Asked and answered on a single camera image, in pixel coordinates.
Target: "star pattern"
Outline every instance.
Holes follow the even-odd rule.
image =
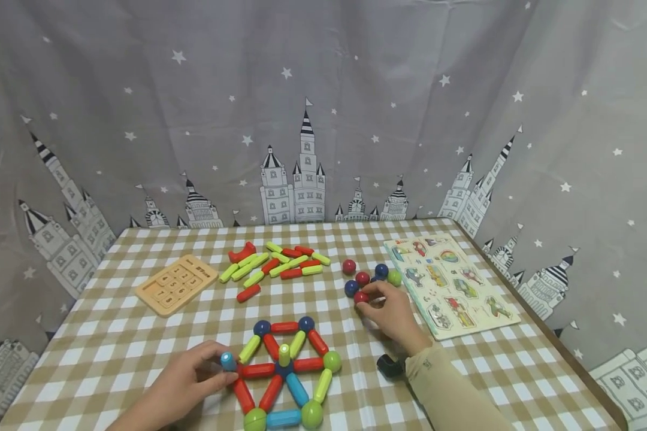
[[[186,62],[187,59],[185,58],[184,54],[182,51],[175,51],[173,50],[173,60],[177,62],[177,64],[182,64],[182,62]]]
[[[614,323],[619,323],[619,324],[620,324],[620,326],[625,327],[625,323],[626,323],[627,321],[628,321],[628,319],[627,319],[627,318],[625,318],[625,317],[623,317],[623,314],[620,314],[620,313],[615,314],[615,313],[613,313],[613,322],[614,322]]]

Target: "hand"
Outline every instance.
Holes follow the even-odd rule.
[[[431,339],[422,331],[410,307],[408,295],[386,281],[375,281],[362,288],[371,299],[386,296],[381,308],[365,302],[356,307],[364,317],[376,323],[381,331],[397,341],[403,349],[414,356],[432,346]]]
[[[235,372],[220,372],[216,359],[228,348],[204,341],[170,360],[141,399],[120,416],[108,431],[156,431],[186,416],[207,396],[237,380]]]

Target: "white star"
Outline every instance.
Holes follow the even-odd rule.
[[[36,272],[36,269],[29,267],[27,271],[24,271],[24,280],[27,280],[27,278],[33,278],[34,272]]]
[[[621,326],[625,326],[625,323],[626,323],[627,320],[628,320],[627,318],[623,317],[623,314],[620,314],[620,313],[615,314],[615,313],[613,313],[613,322],[614,323],[620,323]]]
[[[173,58],[172,58],[172,60],[175,60],[177,62],[177,64],[182,64],[182,62],[187,61],[185,56],[182,54],[182,51],[179,51],[179,53],[178,53],[178,51],[175,51],[175,50],[173,50]]]

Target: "table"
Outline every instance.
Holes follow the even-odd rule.
[[[390,264],[384,240],[438,232],[451,233],[482,276],[500,286],[506,300],[516,302],[473,241],[449,219],[125,230],[47,346],[0,430],[104,430],[155,380],[171,353],[205,339],[239,350],[260,318],[288,321],[304,315],[315,319],[324,341],[343,358],[323,405],[322,430],[430,430],[405,382],[387,381],[378,373],[376,359],[393,346],[374,337],[377,332],[365,327],[343,294],[341,263],[355,259],[360,269]],[[266,241],[306,245],[330,257],[332,264],[308,278],[267,277],[262,292],[244,304],[235,300],[241,286],[216,283],[167,319],[134,296],[134,286],[184,254],[225,269],[228,250],[241,250],[247,240],[259,250]],[[572,356],[550,331],[542,330],[543,323],[526,312],[526,305],[517,308],[522,323],[516,326],[443,341],[452,364],[490,396],[516,429],[618,429],[612,416],[620,417],[619,422],[622,416],[608,397],[579,364],[573,369],[567,361],[574,362]],[[305,346],[301,357],[315,354]],[[263,346],[255,359],[269,361]],[[317,379],[318,373],[302,376],[309,394]],[[267,384],[248,382],[257,404]],[[274,410],[288,408],[296,404],[284,390]],[[183,429],[242,428],[243,415],[232,393],[210,396],[200,410]]]

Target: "blue ball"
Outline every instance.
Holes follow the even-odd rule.
[[[376,272],[376,277],[379,280],[386,280],[386,277],[388,277],[388,267],[385,263],[379,263],[374,272]]]
[[[359,283],[357,283],[355,280],[348,280],[345,283],[345,295],[348,298],[352,298],[352,296],[357,293],[357,290],[359,290]]]
[[[254,335],[263,337],[271,332],[271,323],[268,320],[260,320],[254,325]]]
[[[305,331],[305,333],[309,334],[309,331],[314,329],[314,319],[305,316],[300,319],[300,331]]]

